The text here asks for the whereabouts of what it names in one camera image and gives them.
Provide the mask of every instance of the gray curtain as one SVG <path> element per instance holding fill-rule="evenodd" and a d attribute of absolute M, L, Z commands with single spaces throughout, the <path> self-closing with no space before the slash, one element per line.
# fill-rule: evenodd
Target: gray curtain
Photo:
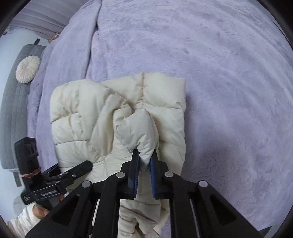
<path fill-rule="evenodd" d="M 33 30 L 44 38 L 50 39 L 61 33 L 70 18 L 87 0 L 32 0 L 11 21 L 10 26 Z"/>

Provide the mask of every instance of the rubber band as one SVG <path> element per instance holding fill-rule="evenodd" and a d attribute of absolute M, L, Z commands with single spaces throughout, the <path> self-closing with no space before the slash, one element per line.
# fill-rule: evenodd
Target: rubber band
<path fill-rule="evenodd" d="M 22 178 L 32 178 L 35 175 L 37 175 L 39 172 L 41 172 L 41 167 L 39 167 L 38 169 L 34 170 L 33 172 L 31 172 L 30 174 L 21 174 L 20 177 Z"/>

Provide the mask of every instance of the white sleeve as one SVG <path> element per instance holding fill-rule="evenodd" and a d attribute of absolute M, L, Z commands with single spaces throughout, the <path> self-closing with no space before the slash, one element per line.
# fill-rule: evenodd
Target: white sleeve
<path fill-rule="evenodd" d="M 22 213 L 7 222 L 7 226 L 17 238 L 24 238 L 26 234 L 40 221 L 33 214 L 35 203 L 27 205 Z"/>

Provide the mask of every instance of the person's hand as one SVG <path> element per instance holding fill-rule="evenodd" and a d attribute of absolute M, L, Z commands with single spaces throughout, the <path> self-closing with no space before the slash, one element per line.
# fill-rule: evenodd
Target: person's hand
<path fill-rule="evenodd" d="M 33 214 L 39 219 L 43 219 L 49 212 L 49 210 L 38 204 L 35 204 L 33 207 Z"/>

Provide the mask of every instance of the metal screw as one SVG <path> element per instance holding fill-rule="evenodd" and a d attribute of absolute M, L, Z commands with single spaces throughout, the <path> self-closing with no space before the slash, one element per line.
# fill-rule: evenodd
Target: metal screw
<path fill-rule="evenodd" d="M 83 181 L 81 184 L 84 188 L 88 188 L 91 185 L 90 181 Z"/>
<path fill-rule="evenodd" d="M 208 186 L 208 183 L 206 181 L 202 180 L 198 183 L 198 185 L 201 186 L 202 188 L 206 188 Z"/>
<path fill-rule="evenodd" d="M 125 177 L 125 174 L 123 172 L 119 172 L 116 174 L 116 177 L 121 179 Z"/>
<path fill-rule="evenodd" d="M 172 178 L 174 176 L 174 174 L 171 171 L 167 171 L 167 172 L 165 172 L 165 176 L 167 178 Z"/>

